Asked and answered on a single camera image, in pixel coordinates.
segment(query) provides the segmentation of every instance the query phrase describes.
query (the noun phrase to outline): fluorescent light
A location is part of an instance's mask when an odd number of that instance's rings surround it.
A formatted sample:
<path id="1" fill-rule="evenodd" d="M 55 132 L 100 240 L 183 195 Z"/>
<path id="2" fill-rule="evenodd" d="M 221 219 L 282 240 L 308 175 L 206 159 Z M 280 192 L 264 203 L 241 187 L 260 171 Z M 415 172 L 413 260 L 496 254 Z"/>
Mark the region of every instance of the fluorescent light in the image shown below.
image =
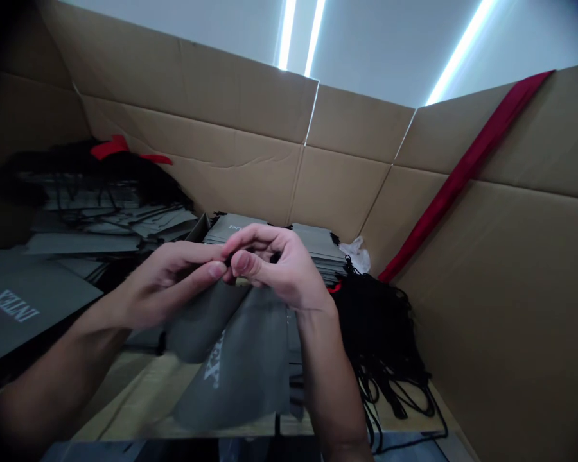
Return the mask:
<path id="1" fill-rule="evenodd" d="M 287 70 L 287 61 L 289 61 L 289 45 L 291 45 L 291 29 L 293 29 L 294 14 L 295 0 L 286 0 L 283 33 L 281 35 L 281 54 L 278 58 L 278 67 L 284 71 Z"/>
<path id="2" fill-rule="evenodd" d="M 319 38 L 319 29 L 321 27 L 321 18 L 323 18 L 323 8 L 326 5 L 326 0 L 317 0 L 317 7 L 315 9 L 315 20 L 313 21 L 313 30 L 310 33 L 310 44 L 308 45 L 308 58 L 306 58 L 306 69 L 304 75 L 310 77 L 310 69 L 313 67 L 313 59 L 315 58 L 315 48 L 317 48 L 317 39 Z"/>
<path id="3" fill-rule="evenodd" d="M 467 52 L 471 48 L 471 45 L 480 33 L 482 27 L 484 27 L 484 23 L 486 22 L 488 15 L 492 12 L 496 2 L 497 0 L 482 0 L 475 15 L 473 15 L 473 19 L 469 23 L 469 27 L 467 27 L 467 30 L 460 39 L 456 50 L 454 50 L 454 54 L 451 56 L 448 65 L 443 70 L 437 85 L 435 85 L 435 89 L 430 94 L 426 106 L 438 103 L 441 100 L 445 90 L 451 82 L 451 79 L 458 71 L 462 60 L 467 55 Z"/>

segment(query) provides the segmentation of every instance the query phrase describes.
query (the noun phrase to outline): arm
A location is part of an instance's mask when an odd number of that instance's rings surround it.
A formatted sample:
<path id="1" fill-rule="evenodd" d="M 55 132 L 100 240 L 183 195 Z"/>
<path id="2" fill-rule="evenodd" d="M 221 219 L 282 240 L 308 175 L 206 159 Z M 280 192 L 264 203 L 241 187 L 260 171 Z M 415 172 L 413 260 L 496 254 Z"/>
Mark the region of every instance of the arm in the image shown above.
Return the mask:
<path id="1" fill-rule="evenodd" d="M 372 460 L 358 383 L 345 354 L 334 301 L 297 314 L 306 406 L 326 460 Z"/>
<path id="2" fill-rule="evenodd" d="M 105 328 L 106 298 L 90 307 L 0 394 L 0 430 L 16 453 L 40 456 L 68 435 L 130 330 Z"/>
<path id="3" fill-rule="evenodd" d="M 0 431 L 20 454 L 39 456 L 72 432 L 132 329 L 159 325 L 227 268 L 219 246 L 162 245 L 90 307 L 30 369 L 0 394 Z M 178 274 L 203 264 L 188 277 Z"/>
<path id="4" fill-rule="evenodd" d="M 247 247 L 256 252 L 238 250 Z M 232 252 L 236 253 L 225 279 L 244 276 L 255 286 L 270 286 L 296 311 L 306 406 L 324 457 L 371 461 L 364 410 L 342 346 L 338 311 L 302 241 L 284 228 L 251 225 L 227 240 L 222 257 Z M 275 252 L 281 252 L 281 258 L 271 264 Z"/>

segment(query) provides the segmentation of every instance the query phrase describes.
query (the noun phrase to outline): white plastic bag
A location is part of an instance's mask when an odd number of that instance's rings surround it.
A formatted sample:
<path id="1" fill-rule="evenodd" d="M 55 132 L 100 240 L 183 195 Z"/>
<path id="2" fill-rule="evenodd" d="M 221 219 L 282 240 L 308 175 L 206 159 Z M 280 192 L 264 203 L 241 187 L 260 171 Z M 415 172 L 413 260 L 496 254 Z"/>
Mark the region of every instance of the white plastic bag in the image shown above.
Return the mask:
<path id="1" fill-rule="evenodd" d="M 340 244 L 338 248 L 342 253 L 351 257 L 351 262 L 356 270 L 362 274 L 367 274 L 371 270 L 371 256 L 368 250 L 360 249 L 364 239 L 358 236 L 351 244 Z"/>

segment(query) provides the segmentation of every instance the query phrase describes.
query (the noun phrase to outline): wooden surface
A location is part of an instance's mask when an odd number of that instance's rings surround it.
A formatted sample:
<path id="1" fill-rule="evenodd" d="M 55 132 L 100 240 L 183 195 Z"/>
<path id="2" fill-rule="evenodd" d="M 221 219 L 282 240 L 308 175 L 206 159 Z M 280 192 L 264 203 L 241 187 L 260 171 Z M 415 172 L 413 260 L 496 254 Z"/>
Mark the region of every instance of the wooden surface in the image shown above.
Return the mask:
<path id="1" fill-rule="evenodd" d="M 82 416 L 74 441 L 125 441 L 138 438 L 273 436 L 274 415 L 222 431 L 196 433 L 171 417 L 178 399 L 200 364 L 183 364 L 174 355 L 122 353 Z"/>
<path id="2" fill-rule="evenodd" d="M 405 390 L 409 396 L 420 405 L 420 407 L 423 409 L 426 407 L 426 400 L 417 388 L 406 386 Z M 441 412 L 443 413 L 443 417 L 445 418 L 449 430 L 453 432 L 459 429 L 460 427 L 456 422 L 456 419 L 451 415 L 450 410 L 443 402 L 443 398 L 441 398 L 439 392 L 435 389 L 432 383 L 430 384 L 430 391 L 432 391 L 432 394 L 439 405 L 439 409 L 441 409 Z M 383 395 L 381 395 L 374 408 L 376 409 L 375 414 L 379 416 L 379 422 L 383 432 L 438 432 L 443 430 L 443 424 L 438 416 L 426 417 L 412 409 L 409 409 L 407 406 L 405 406 L 405 410 L 407 411 L 408 418 L 404 420 L 396 418 L 392 411 L 392 407 L 388 404 Z M 285 436 L 312 435 L 313 426 L 308 412 L 304 412 L 304 418 L 301 422 L 293 416 L 281 416 L 281 434 Z"/>
<path id="3" fill-rule="evenodd" d="M 200 364 L 183 364 L 173 354 L 161 357 L 123 352 L 112 365 L 103 384 L 82 414 L 74 441 L 125 441 L 141 438 L 193 438 L 273 436 L 274 415 L 222 431 L 195 433 L 181 428 L 171 417 L 173 407 L 195 376 Z M 433 395 L 451 431 L 458 428 L 437 390 Z M 423 405 L 416 389 L 407 390 Z M 408 418 L 399 420 L 383 397 L 376 405 L 385 432 L 432 432 L 443 430 L 438 417 L 424 417 L 407 409 Z M 281 416 L 281 434 L 312 435 L 308 413 L 302 422 Z"/>

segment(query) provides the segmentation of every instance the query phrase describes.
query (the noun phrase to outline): cardboard box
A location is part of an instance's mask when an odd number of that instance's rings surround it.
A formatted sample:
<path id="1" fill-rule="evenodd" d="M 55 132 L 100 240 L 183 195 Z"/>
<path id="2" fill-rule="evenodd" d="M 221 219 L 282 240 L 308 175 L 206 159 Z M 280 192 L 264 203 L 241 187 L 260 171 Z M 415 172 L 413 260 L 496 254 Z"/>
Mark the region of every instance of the cardboard box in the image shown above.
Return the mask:
<path id="1" fill-rule="evenodd" d="M 363 235 L 376 275 L 511 85 L 416 111 L 49 3 L 0 63 L 0 163 L 120 133 L 169 156 L 208 214 Z M 29 225 L 0 202 L 0 247 Z M 483 461 L 578 459 L 578 66 L 547 80 L 395 282 Z"/>

